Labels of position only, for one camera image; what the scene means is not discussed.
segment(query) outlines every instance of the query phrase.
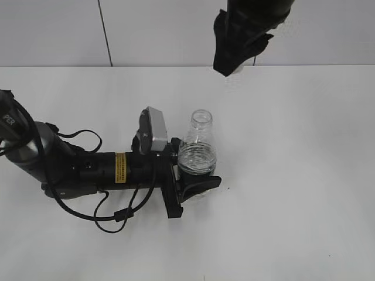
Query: table surface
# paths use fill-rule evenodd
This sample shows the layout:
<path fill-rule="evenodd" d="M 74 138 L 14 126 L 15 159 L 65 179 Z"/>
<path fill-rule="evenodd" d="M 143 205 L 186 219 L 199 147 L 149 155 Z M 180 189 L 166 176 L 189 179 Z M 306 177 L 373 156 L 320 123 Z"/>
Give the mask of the table surface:
<path fill-rule="evenodd" d="M 374 280 L 374 77 L 375 66 L 245 67 L 227 79 L 207 67 L 0 68 L 0 88 L 35 120 L 93 129 L 101 151 L 128 151 L 148 105 L 163 111 L 169 137 L 208 109 L 223 178 L 184 203 L 181 219 L 167 219 L 155 190 L 110 235 L 3 157 L 0 279 Z M 112 192 L 100 215 L 130 196 Z M 92 214 L 101 197 L 67 203 Z"/>

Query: black cable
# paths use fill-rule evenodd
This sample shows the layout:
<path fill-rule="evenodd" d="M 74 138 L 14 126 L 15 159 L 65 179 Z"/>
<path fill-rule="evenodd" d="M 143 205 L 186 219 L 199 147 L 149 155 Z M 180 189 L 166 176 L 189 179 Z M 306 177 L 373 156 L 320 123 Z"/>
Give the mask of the black cable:
<path fill-rule="evenodd" d="M 107 230 L 105 228 L 103 228 L 98 221 L 95 221 L 95 225 L 102 231 L 106 232 L 106 233 L 118 233 L 120 232 L 121 230 L 124 229 L 125 227 L 125 224 L 127 224 L 127 221 L 128 221 L 128 218 L 130 217 L 130 213 L 132 212 L 132 204 L 133 204 L 133 201 L 134 201 L 134 198 L 135 196 L 137 196 L 137 193 L 138 193 L 138 190 L 139 190 L 139 186 L 136 187 L 136 189 L 134 190 L 133 192 L 133 196 L 131 197 L 130 199 L 130 202 L 129 202 L 129 205 L 128 205 L 128 208 L 127 208 L 127 213 L 125 215 L 125 218 L 124 218 L 124 221 L 122 222 L 122 226 L 118 229 L 118 230 Z M 98 206 L 95 208 L 95 211 L 94 211 L 94 218 L 96 218 L 96 214 L 98 213 L 98 210 L 99 210 L 99 207 L 102 205 L 103 202 L 105 202 L 105 200 L 108 198 L 108 196 L 110 195 L 110 193 L 107 191 L 107 190 L 100 190 L 102 191 L 103 193 L 105 193 L 105 197 L 99 202 Z"/>
<path fill-rule="evenodd" d="M 94 131 L 92 130 L 80 130 L 80 131 L 77 131 L 75 133 L 71 133 L 69 135 L 65 135 L 63 133 L 57 133 L 58 136 L 61 136 L 62 138 L 65 138 L 65 139 L 73 139 L 75 138 L 76 136 L 78 136 L 80 133 L 83 133 L 83 132 L 89 132 L 89 133 L 93 133 L 95 136 L 97 136 L 99 138 L 99 144 L 97 145 L 97 147 L 91 151 L 85 151 L 84 153 L 88 153 L 88 154 L 93 154 L 93 153 L 96 153 L 99 151 L 99 149 L 101 148 L 101 145 L 103 144 L 103 140 L 101 139 L 100 135 L 98 135 L 97 133 L 95 133 Z"/>

